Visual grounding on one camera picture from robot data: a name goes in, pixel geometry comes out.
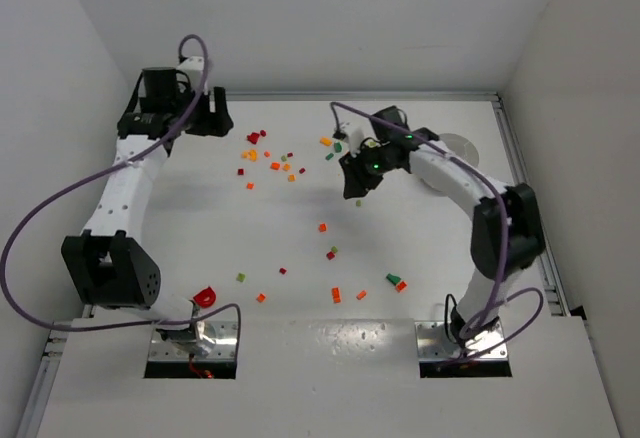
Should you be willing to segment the yellow-orange curved lego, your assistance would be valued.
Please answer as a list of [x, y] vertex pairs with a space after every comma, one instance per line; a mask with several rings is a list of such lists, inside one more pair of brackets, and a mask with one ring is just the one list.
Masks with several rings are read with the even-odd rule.
[[241, 157], [243, 159], [248, 159], [248, 160], [250, 160], [252, 162], [256, 162], [257, 158], [258, 158], [258, 154], [257, 154], [257, 152], [255, 150], [248, 150], [248, 151], [244, 151], [241, 154]]

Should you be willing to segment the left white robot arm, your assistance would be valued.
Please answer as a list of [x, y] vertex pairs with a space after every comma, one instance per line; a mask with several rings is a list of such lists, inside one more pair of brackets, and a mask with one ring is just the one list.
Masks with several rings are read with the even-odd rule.
[[129, 312], [168, 334], [191, 334], [194, 303], [170, 293], [141, 245], [143, 220], [161, 168], [182, 133], [224, 137], [233, 127], [226, 92], [207, 85], [204, 58], [142, 70], [117, 123], [115, 172], [80, 234], [61, 253], [85, 305]]

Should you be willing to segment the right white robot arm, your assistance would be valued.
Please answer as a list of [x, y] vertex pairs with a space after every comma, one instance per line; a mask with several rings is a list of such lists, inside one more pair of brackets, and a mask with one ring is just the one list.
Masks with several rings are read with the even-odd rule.
[[365, 197], [385, 174], [402, 170], [448, 197], [469, 217], [474, 272], [445, 324], [450, 339], [464, 345], [494, 324], [517, 276], [546, 249], [534, 190], [526, 183], [509, 185], [483, 174], [435, 132], [411, 129], [406, 113], [396, 106], [375, 114], [338, 102], [330, 108], [367, 119], [373, 130], [366, 136], [357, 125], [335, 122], [334, 138], [348, 147], [339, 160], [345, 199]]

